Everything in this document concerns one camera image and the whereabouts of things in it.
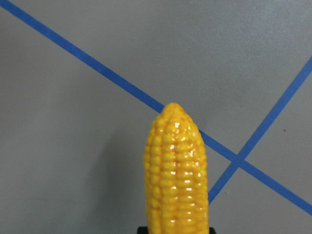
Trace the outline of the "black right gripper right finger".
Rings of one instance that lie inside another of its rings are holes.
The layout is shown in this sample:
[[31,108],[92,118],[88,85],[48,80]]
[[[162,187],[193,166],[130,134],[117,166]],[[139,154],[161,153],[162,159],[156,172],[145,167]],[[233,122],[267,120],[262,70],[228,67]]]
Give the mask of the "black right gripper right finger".
[[213,227],[209,228],[209,234],[216,234],[216,231]]

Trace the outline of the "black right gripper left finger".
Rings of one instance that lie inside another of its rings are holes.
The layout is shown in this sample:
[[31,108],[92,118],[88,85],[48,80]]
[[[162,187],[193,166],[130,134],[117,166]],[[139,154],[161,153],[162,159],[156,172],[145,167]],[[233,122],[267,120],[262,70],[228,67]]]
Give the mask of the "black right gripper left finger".
[[148,234],[148,227],[147,226],[139,226],[137,228],[137,234]]

